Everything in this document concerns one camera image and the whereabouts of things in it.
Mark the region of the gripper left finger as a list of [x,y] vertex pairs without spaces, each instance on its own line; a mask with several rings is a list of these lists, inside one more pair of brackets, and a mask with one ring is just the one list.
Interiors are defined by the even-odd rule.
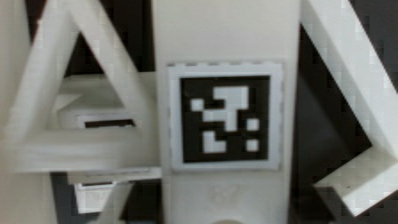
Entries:
[[88,224],[127,224],[127,221],[121,219],[121,214],[125,210],[132,188],[134,185],[130,183],[120,183],[116,185],[105,203],[105,208],[100,213],[100,217]]

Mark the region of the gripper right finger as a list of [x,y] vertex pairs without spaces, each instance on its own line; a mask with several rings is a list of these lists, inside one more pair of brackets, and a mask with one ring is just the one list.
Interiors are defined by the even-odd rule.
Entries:
[[333,224],[365,224],[349,211],[349,207],[344,203],[336,190],[333,188],[319,188],[317,192],[333,214]]

